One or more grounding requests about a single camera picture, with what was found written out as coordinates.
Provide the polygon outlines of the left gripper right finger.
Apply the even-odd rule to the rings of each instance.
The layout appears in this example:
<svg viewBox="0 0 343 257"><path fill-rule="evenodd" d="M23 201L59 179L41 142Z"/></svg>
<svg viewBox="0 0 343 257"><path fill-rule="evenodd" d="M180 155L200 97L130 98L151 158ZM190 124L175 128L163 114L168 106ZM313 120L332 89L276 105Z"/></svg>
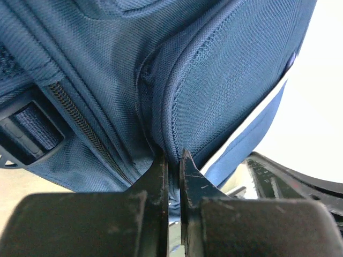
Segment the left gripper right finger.
<svg viewBox="0 0 343 257"><path fill-rule="evenodd" d="M187 150L180 190L186 256L342 256L342 232L319 201L226 195Z"/></svg>

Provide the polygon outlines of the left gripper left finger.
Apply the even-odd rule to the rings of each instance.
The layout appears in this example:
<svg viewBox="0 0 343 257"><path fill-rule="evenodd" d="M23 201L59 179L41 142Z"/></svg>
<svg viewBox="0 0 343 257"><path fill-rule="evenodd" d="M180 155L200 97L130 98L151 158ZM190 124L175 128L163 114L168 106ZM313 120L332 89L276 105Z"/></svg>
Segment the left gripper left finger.
<svg viewBox="0 0 343 257"><path fill-rule="evenodd" d="M1 256L168 256L168 162L121 193L23 198L1 236Z"/></svg>

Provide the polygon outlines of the navy blue student backpack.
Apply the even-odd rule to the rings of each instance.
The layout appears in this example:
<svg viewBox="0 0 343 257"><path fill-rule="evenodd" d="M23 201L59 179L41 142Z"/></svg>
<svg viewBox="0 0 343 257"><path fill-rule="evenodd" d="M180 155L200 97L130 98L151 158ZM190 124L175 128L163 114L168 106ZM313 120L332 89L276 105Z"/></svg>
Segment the navy blue student backpack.
<svg viewBox="0 0 343 257"><path fill-rule="evenodd" d="M315 1L1 1L1 167L121 192L162 150L221 187L268 131Z"/></svg>

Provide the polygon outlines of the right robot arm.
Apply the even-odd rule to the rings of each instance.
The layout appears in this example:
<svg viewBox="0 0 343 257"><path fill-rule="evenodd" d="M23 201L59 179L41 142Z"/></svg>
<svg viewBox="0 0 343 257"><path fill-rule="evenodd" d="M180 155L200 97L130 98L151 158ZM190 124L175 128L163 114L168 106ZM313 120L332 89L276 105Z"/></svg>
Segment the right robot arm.
<svg viewBox="0 0 343 257"><path fill-rule="evenodd" d="M258 198L309 199L319 201L342 232L342 183L310 177L257 153L244 161Z"/></svg>

